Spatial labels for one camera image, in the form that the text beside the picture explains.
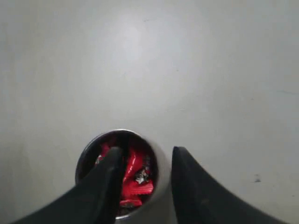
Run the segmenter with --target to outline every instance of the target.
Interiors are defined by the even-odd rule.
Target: gray wall
[[[186,146],[232,192],[298,223],[298,10],[296,0],[0,0],[0,222],[70,189],[84,146],[127,128],[169,160]],[[163,207],[153,219],[173,220]]]

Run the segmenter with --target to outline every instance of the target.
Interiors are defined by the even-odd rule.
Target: white surface
[[[238,196],[299,223],[298,10],[296,0],[1,0],[0,222],[67,191],[84,146],[127,128],[169,160],[187,147]]]

